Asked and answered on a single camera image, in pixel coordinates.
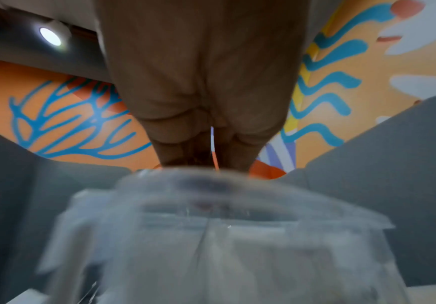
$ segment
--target clear plastic box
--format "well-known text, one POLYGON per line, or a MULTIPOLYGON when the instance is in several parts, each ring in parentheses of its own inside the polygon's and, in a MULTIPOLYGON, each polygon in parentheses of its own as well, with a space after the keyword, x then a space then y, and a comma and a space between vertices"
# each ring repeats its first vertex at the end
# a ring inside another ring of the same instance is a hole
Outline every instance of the clear plastic box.
POLYGON ((131 175, 100 221, 112 232, 109 303, 409 303, 387 217, 277 182, 204 170, 131 175))

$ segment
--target skin crease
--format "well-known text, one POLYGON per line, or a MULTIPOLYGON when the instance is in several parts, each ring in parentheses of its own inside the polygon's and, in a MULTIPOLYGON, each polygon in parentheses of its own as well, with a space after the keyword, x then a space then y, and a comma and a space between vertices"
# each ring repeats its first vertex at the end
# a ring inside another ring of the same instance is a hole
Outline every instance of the skin crease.
POLYGON ((308 0, 95 0, 111 76, 163 166, 247 171, 283 127, 308 0))

